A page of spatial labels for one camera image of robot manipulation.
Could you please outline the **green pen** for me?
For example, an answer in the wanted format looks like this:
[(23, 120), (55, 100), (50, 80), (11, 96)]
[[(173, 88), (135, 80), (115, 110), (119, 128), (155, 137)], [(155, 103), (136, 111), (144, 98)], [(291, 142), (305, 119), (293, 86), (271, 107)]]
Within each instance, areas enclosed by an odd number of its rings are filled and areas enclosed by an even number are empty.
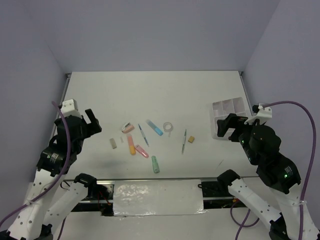
[(182, 149), (181, 149), (182, 155), (184, 154), (184, 151), (185, 151), (186, 138), (187, 138), (187, 129), (184, 130), (184, 134), (183, 134)]

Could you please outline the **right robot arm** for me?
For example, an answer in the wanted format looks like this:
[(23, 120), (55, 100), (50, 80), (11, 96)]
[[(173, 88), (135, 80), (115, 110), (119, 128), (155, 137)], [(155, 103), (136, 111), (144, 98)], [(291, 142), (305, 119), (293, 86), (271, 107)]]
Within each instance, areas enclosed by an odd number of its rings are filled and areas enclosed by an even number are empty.
[(272, 240), (318, 240), (320, 230), (314, 225), (301, 199), (302, 180), (297, 166), (280, 153), (281, 139), (275, 131), (255, 120), (247, 124), (247, 117), (229, 114), (217, 121), (217, 135), (223, 137), (229, 129), (231, 142), (240, 143), (250, 164), (278, 203), (273, 208), (240, 176), (229, 169), (217, 177), (217, 190), (223, 196), (233, 195), (246, 205), (269, 230)]

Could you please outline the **blue pen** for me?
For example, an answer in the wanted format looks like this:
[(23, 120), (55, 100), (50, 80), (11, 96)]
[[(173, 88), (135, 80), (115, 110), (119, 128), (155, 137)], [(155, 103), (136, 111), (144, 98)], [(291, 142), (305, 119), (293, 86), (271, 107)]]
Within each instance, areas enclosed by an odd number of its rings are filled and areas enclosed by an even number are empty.
[(141, 133), (141, 135), (142, 135), (142, 137), (143, 137), (146, 145), (149, 147), (149, 146), (150, 146), (150, 145), (149, 145), (149, 142), (148, 142), (148, 140), (147, 140), (147, 138), (146, 138), (146, 135), (145, 135), (145, 133), (144, 133), (144, 131), (143, 131), (143, 129), (142, 129), (142, 127), (141, 127), (141, 125), (140, 125), (139, 123), (138, 123), (138, 127), (139, 127), (140, 133)]

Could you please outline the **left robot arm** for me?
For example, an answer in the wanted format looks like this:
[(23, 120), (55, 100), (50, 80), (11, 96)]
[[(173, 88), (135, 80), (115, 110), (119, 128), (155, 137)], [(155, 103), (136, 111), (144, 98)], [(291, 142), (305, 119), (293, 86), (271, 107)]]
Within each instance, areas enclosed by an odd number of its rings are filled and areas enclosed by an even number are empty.
[(84, 140), (100, 133), (102, 128), (91, 109), (85, 110), (90, 122), (82, 115), (62, 111), (55, 120), (57, 134), (40, 154), (34, 182), (24, 204), (14, 211), (17, 215), (12, 225), (1, 231), (2, 240), (52, 240), (58, 227), (82, 200), (98, 195), (97, 179), (81, 173), (55, 203), (53, 197), (65, 179), (71, 165), (82, 151)]

